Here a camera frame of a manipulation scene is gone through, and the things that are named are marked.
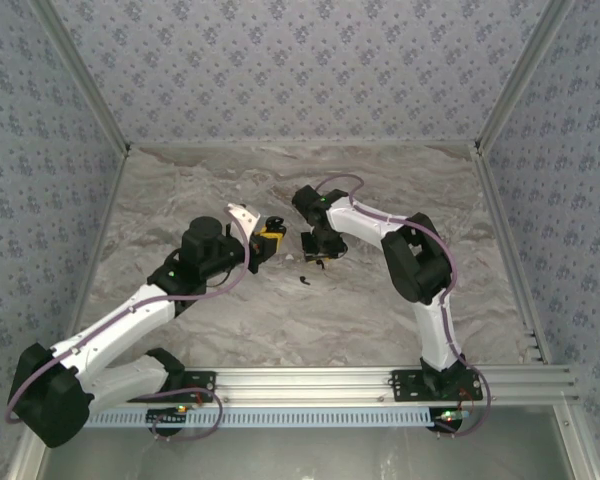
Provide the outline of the black controller board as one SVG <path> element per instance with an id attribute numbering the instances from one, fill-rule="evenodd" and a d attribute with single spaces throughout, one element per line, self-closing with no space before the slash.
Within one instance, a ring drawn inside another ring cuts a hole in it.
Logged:
<path id="1" fill-rule="evenodd" d="M 430 408 L 429 413 L 433 425 L 430 430 L 438 433 L 452 434 L 460 429 L 471 411 L 459 407 L 455 408 Z"/>
<path id="2" fill-rule="evenodd" d="M 186 409 L 179 407 L 149 409 L 145 415 L 145 422 L 154 434 L 170 437 L 184 428 Z"/>

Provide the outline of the grey metal panel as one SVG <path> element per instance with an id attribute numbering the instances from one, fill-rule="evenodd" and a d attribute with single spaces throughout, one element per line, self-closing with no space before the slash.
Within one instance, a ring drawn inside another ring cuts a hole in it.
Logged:
<path id="1" fill-rule="evenodd" d="M 469 436 L 421 428 L 222 429 L 168 444 L 87 429 L 37 480 L 574 480 L 550 408 L 495 408 Z"/>

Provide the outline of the aluminium side rail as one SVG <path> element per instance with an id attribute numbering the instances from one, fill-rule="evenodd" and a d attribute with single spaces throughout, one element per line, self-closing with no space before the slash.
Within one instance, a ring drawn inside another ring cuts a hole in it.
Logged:
<path id="1" fill-rule="evenodd" d="M 80 322 L 83 310 L 85 305 L 89 299 L 90 290 L 96 276 L 98 265 L 101 259 L 102 251 L 104 249 L 107 230 L 109 228 L 109 224 L 111 221 L 112 211 L 115 206 L 115 202 L 118 196 L 118 192 L 120 189 L 120 185 L 122 183 L 122 178 L 124 175 L 124 170 L 126 167 L 127 159 L 129 158 L 129 153 L 131 150 L 131 146 L 128 146 L 127 150 L 123 152 L 120 158 L 119 166 L 116 170 L 116 174 L 111 186 L 111 190 L 107 197 L 107 201 L 104 207 L 103 216 L 101 218 L 101 222 L 99 224 L 99 229 L 97 235 L 95 237 L 95 241 L 93 244 L 93 248 L 89 257 L 89 261 L 86 265 L 86 272 L 81 283 L 81 286 L 78 290 L 76 302 L 69 318 L 69 323 L 63 333 L 62 341 L 72 337 L 74 334 L 80 331 Z"/>
<path id="2" fill-rule="evenodd" d="M 531 357 L 535 363 L 551 364 L 552 356 L 549 345 L 490 165 L 479 149 L 472 153 L 472 158 L 476 164 L 477 176 L 484 193 L 486 208 L 494 225 L 496 240 L 518 313 L 526 329 L 532 333 L 535 339 L 536 353 L 532 354 Z"/>

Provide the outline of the aluminium mounting rail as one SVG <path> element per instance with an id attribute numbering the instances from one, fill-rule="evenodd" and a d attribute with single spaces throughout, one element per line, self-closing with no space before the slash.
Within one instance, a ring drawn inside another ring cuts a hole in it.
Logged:
<path id="1" fill-rule="evenodd" d="M 215 393 L 229 407 L 380 407 L 395 402 L 387 366 L 256 367 L 212 369 Z M 581 400 L 570 369 L 560 365 L 484 365 L 490 386 L 482 399 L 494 406 L 574 404 Z"/>

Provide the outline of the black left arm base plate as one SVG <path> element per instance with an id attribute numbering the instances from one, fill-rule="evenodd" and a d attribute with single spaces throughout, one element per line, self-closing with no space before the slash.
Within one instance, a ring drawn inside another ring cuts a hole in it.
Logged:
<path id="1" fill-rule="evenodd" d="M 214 391 L 216 387 L 216 373 L 214 371 L 189 371 L 170 373 L 160 392 L 168 392 L 180 389 L 199 388 Z M 130 403 L 213 403 L 211 395 L 204 392 L 185 392 L 173 394 L 162 398 L 134 398 Z"/>

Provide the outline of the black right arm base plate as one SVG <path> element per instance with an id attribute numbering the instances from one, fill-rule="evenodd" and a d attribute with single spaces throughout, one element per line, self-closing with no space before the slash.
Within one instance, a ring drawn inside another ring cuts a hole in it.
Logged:
<path id="1" fill-rule="evenodd" d="M 388 381 L 396 402 L 482 400 L 482 384 L 473 370 L 393 370 Z"/>

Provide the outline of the aluminium frame post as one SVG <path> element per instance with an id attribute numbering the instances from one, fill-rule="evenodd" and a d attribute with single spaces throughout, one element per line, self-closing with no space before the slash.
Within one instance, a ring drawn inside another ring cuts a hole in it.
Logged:
<path id="1" fill-rule="evenodd" d="M 548 0 L 504 84 L 480 134 L 477 152 L 486 156 L 506 125 L 535 70 L 546 55 L 575 0 Z"/>
<path id="2" fill-rule="evenodd" d="M 113 148 L 125 156 L 128 152 L 128 144 L 52 0 L 27 1 L 99 122 L 105 136 Z"/>

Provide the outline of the aluminium frame leg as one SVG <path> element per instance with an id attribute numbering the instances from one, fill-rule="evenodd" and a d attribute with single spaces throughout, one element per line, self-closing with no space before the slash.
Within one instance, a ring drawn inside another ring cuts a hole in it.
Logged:
<path id="1" fill-rule="evenodd" d="M 22 438 L 9 466 L 6 480 L 38 480 L 47 453 L 47 446 L 38 438 Z"/>
<path id="2" fill-rule="evenodd" d="M 561 404 L 553 410 L 575 480 L 600 480 L 600 456 L 584 409 Z"/>

